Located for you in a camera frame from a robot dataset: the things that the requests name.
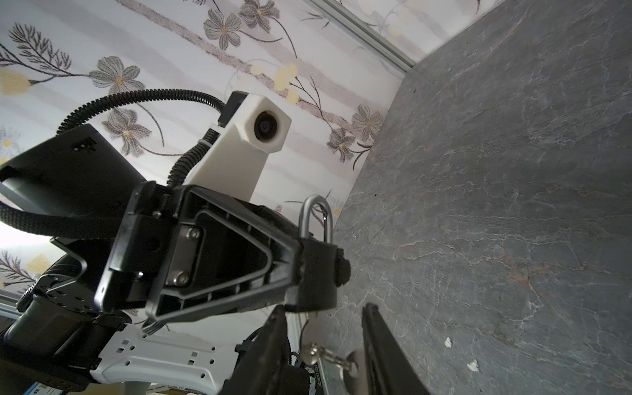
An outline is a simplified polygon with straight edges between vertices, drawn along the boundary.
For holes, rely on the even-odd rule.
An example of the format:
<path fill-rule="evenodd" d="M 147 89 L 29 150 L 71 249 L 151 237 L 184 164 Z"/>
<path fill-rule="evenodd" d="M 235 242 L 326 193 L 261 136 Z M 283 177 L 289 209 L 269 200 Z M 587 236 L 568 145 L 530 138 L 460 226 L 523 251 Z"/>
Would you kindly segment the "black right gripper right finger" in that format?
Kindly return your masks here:
<path fill-rule="evenodd" d="M 376 304 L 363 307 L 361 322 L 369 394 L 429 395 Z"/>

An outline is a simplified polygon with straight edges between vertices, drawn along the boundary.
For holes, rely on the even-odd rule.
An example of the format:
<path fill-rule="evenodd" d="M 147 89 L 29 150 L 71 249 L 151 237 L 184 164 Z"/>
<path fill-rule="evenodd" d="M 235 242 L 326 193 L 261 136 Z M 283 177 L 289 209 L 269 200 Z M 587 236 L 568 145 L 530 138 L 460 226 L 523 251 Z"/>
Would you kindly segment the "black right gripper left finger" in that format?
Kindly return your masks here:
<path fill-rule="evenodd" d="M 276 306 L 221 394 L 307 394 L 309 373 L 290 364 L 286 311 Z"/>

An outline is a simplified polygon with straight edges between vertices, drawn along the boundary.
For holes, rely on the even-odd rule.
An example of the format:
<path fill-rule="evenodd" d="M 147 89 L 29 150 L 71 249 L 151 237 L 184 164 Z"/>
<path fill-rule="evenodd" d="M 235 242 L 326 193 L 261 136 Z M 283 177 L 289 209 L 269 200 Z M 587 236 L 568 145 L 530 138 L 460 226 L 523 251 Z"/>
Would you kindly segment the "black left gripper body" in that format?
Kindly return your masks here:
<path fill-rule="evenodd" d="M 95 292 L 98 311 L 112 313 L 146 306 L 174 244 L 187 195 L 195 189 L 196 185 L 170 189 L 155 181 L 133 188 Z"/>

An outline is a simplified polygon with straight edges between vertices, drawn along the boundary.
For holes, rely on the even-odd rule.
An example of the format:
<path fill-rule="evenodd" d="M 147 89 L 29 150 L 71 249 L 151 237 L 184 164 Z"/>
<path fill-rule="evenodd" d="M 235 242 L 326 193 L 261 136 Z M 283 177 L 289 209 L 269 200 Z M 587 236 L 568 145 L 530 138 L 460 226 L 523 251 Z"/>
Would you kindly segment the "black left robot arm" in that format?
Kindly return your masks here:
<path fill-rule="evenodd" d="M 309 230 L 234 192 L 145 180 L 95 128 L 67 130 L 5 164 L 7 225 L 63 256 L 18 302 L 1 368 L 68 392 L 159 383 L 202 394 L 309 391 L 286 315 L 332 309 L 351 275 Z"/>

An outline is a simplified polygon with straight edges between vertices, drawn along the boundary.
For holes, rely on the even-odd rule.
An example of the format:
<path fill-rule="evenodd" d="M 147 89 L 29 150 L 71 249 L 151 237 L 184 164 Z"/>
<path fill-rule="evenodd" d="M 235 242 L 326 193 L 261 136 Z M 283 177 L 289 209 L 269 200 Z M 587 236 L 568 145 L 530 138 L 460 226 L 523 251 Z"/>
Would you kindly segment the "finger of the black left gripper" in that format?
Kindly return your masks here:
<path fill-rule="evenodd" d="M 344 286 L 351 278 L 351 263 L 345 257 L 343 249 L 337 249 L 335 258 L 334 281 L 337 288 Z"/>
<path fill-rule="evenodd" d="M 146 186 L 144 211 L 166 243 L 145 308 L 156 323 L 281 304 L 301 281 L 303 243 L 277 212 L 195 186 Z"/>

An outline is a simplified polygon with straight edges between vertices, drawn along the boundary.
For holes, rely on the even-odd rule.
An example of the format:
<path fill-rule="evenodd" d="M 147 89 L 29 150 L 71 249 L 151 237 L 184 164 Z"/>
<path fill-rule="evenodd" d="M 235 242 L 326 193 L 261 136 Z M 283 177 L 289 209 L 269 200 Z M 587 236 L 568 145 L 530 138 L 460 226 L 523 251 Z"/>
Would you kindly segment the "small black padlock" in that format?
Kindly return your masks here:
<path fill-rule="evenodd" d="M 322 240 L 317 240 L 309 233 L 309 217 L 315 206 L 321 208 L 324 217 Z M 312 195 L 304 201 L 298 230 L 301 245 L 298 283 L 286 293 L 286 310 L 291 313 L 309 313 L 332 309 L 337 304 L 337 246 L 333 243 L 332 210 L 325 197 Z"/>

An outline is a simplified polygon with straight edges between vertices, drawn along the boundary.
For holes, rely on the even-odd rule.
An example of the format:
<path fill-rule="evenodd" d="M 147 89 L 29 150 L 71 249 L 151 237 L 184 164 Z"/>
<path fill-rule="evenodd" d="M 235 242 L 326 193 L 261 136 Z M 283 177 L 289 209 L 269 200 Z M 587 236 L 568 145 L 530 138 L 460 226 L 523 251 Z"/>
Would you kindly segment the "silver key bunch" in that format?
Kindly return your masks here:
<path fill-rule="evenodd" d="M 317 382 L 320 383 L 323 394 L 331 394 L 329 391 L 329 378 L 325 372 L 325 366 L 331 365 L 337 374 L 332 378 L 339 378 L 344 385 L 346 394 L 368 394 L 368 375 L 365 363 L 365 352 L 356 349 L 346 357 L 342 357 L 317 343 L 305 343 L 301 345 L 299 357 L 308 366 L 317 367 Z"/>

